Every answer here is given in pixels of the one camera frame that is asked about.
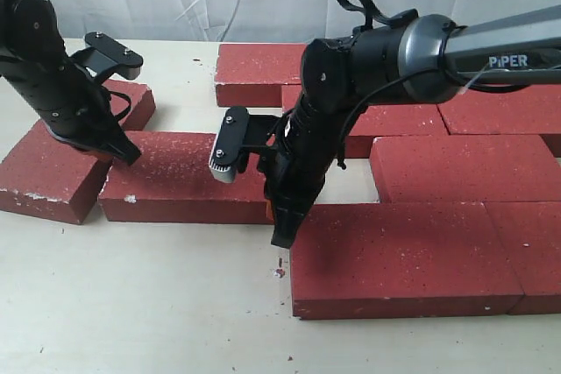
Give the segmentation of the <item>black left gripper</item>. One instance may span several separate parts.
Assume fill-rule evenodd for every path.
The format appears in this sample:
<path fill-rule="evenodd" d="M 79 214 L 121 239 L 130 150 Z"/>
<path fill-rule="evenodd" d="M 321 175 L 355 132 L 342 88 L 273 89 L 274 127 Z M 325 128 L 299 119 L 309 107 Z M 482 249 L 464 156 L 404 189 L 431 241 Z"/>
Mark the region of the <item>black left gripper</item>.
<path fill-rule="evenodd" d="M 39 56 L 39 104 L 36 111 L 60 142 L 83 152 L 122 160 L 127 165 L 141 155 L 124 134 L 110 108 L 110 91 L 103 82 L 117 73 L 134 79 L 141 68 L 137 54 L 111 58 L 102 53 Z"/>

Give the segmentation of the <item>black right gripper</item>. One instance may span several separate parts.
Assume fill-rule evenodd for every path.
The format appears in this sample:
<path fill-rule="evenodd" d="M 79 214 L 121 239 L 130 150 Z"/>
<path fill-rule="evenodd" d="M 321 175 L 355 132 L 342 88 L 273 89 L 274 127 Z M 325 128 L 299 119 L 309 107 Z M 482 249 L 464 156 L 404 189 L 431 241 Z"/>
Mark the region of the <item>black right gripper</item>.
<path fill-rule="evenodd" d="M 266 218 L 273 222 L 271 244 L 289 248 L 323 189 L 336 157 L 342 112 L 324 113 L 301 98 L 275 132 L 274 156 L 266 164 Z"/>

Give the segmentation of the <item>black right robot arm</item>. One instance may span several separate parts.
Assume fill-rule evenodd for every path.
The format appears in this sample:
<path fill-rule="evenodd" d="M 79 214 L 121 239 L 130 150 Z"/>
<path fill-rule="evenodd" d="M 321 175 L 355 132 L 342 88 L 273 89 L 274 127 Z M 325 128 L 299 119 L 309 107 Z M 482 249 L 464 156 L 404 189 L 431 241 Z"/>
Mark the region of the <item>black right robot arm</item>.
<path fill-rule="evenodd" d="M 560 9 L 464 26 L 437 14 L 316 39 L 302 55 L 301 93 L 275 129 L 265 196 L 274 246 L 287 249 L 345 139 L 372 106 L 439 104 L 462 89 L 506 94 L 560 81 Z"/>

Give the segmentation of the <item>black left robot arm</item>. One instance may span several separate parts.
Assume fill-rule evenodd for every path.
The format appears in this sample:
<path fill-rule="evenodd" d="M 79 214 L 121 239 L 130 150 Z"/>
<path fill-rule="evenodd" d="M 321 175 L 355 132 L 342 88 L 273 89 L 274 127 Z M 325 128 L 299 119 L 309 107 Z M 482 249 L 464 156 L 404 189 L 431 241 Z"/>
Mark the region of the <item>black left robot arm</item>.
<path fill-rule="evenodd" d="M 118 74 L 136 79 L 141 55 L 102 32 L 85 35 L 86 48 L 68 54 L 49 0 L 1 0 L 1 75 L 33 108 L 58 142 L 100 159 L 133 164 L 140 149 L 115 114 L 114 91 L 104 83 Z"/>

